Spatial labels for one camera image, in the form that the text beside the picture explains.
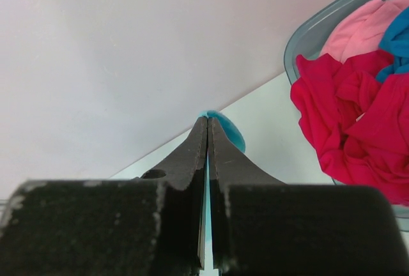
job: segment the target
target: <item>white surface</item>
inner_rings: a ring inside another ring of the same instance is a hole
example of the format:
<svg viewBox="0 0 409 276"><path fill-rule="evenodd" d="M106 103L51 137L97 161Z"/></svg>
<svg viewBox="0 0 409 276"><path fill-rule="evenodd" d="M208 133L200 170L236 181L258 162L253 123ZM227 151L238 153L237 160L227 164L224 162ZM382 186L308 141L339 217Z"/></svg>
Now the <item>white surface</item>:
<svg viewBox="0 0 409 276"><path fill-rule="evenodd" d="M302 135L298 126L300 114L289 99L289 90L287 76L282 74L221 112L241 131L246 142L246 155L267 173L285 183L332 183L322 173L315 151ZM112 179L139 177L183 142L188 132Z"/></svg>
<svg viewBox="0 0 409 276"><path fill-rule="evenodd" d="M0 0L0 198L140 159L281 73L291 33L331 1Z"/></svg>

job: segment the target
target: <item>clear plastic bin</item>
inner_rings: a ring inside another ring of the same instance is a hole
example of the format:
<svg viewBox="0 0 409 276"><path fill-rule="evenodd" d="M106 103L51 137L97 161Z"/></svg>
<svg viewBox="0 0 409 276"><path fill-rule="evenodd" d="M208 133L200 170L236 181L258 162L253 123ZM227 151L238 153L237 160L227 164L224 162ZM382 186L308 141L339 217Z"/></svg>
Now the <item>clear plastic bin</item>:
<svg viewBox="0 0 409 276"><path fill-rule="evenodd" d="M370 0L337 0L294 32L284 52L284 67L291 84L300 77L295 58L302 54L305 58L316 59L338 23L368 1ZM400 229L409 231L409 208L395 205L393 209Z"/></svg>

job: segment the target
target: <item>fabric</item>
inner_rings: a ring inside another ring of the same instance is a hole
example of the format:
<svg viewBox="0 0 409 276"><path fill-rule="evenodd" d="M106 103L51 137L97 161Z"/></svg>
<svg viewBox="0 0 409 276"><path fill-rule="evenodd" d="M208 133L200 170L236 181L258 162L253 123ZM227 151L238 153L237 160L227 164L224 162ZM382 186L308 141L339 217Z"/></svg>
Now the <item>fabric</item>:
<svg viewBox="0 0 409 276"><path fill-rule="evenodd" d="M297 57L291 99L323 172L342 183L380 190L409 205L409 74L376 81L393 57L382 50L344 64L325 54Z"/></svg>
<svg viewBox="0 0 409 276"><path fill-rule="evenodd" d="M384 82L393 73L409 72L409 8L400 13L390 24L379 48L393 54L394 62L381 70L376 80Z"/></svg>
<svg viewBox="0 0 409 276"><path fill-rule="evenodd" d="M330 54L343 63L352 56L377 50L390 23L407 7L409 0L367 2L336 26L321 55Z"/></svg>
<svg viewBox="0 0 409 276"><path fill-rule="evenodd" d="M245 153L245 141L240 133L240 131L237 129L235 124L225 117L225 115L221 114L220 112L217 111L204 111L202 112L199 116L204 116L207 118L217 118L220 121L220 125L222 126L224 132L226 133L228 139L242 152Z"/></svg>

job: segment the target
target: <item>blue object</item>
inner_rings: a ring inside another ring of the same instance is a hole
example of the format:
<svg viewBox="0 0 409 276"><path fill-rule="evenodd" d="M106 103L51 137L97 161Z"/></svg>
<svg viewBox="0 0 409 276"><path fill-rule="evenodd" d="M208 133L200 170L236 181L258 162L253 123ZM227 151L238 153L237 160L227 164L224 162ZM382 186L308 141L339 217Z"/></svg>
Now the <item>blue object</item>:
<svg viewBox="0 0 409 276"><path fill-rule="evenodd" d="M217 111L204 111L199 117L204 116L206 118L217 118L222 125L224 132L226 133L230 142L232 142L242 153L245 152L245 142L242 134L237 129L235 124L228 119L225 115ZM205 227L205 236L206 243L209 243L212 240L212 214L210 213L210 181L209 181L209 159L206 161L206 227Z"/></svg>
<svg viewBox="0 0 409 276"><path fill-rule="evenodd" d="M217 118L222 125L224 132L226 133L230 142L232 142L242 153L245 153L245 142L242 134L238 131L237 127L233 122L217 111L204 111L199 116L204 116L207 118Z"/></svg>
<svg viewBox="0 0 409 276"><path fill-rule="evenodd" d="M409 8L403 10L389 25L379 48L394 55L394 63L383 68L376 80L385 82L389 75L409 72Z"/></svg>

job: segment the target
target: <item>red cloth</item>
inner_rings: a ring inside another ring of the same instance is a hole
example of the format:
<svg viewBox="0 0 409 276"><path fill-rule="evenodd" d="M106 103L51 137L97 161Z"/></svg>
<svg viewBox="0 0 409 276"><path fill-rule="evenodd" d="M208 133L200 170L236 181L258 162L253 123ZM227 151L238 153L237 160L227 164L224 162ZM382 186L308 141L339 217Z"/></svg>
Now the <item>red cloth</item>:
<svg viewBox="0 0 409 276"><path fill-rule="evenodd" d="M352 185L380 190L391 203L409 205L409 74L376 74L393 57L377 50L344 64L329 54L297 57L299 80L291 100L300 127L323 172Z"/></svg>

